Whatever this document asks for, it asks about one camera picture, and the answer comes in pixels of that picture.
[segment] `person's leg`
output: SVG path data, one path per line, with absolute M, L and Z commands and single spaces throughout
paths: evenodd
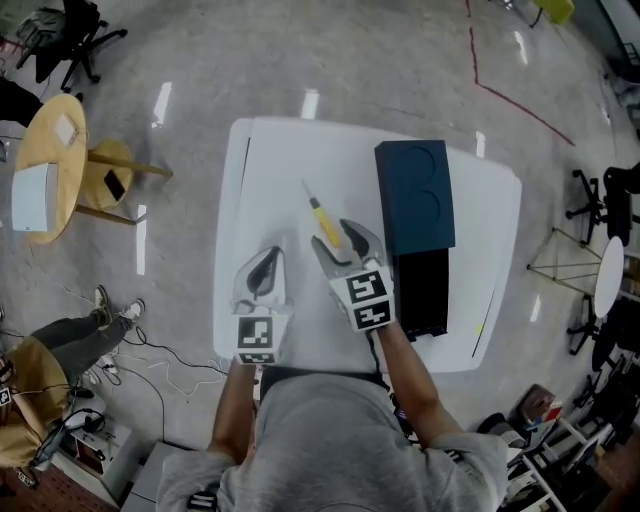
M 63 318 L 31 333 L 49 350 L 72 341 L 88 338 L 113 320 L 107 292 L 102 286 L 95 289 L 95 309 L 84 318 Z
M 127 331 L 140 320 L 143 313 L 144 302 L 138 299 L 120 313 L 106 329 L 52 350 L 67 380 L 75 381 L 103 355 L 116 348 Z

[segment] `screwdriver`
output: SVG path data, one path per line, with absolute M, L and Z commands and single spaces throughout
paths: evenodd
M 302 186 L 309 196 L 309 202 L 311 203 L 311 208 L 313 208 L 313 213 L 316 216 L 316 219 L 318 219 L 318 222 L 320 222 L 322 229 L 324 229 L 324 232 L 327 234 L 329 242 L 331 242 L 331 245 L 336 249 L 340 248 L 340 235 L 333 227 L 333 224 L 331 224 L 327 212 L 325 212 L 324 208 L 320 206 L 320 201 L 318 201 L 318 199 L 316 199 L 316 197 L 311 193 L 311 190 L 309 190 L 309 187 L 304 180 L 302 180 Z

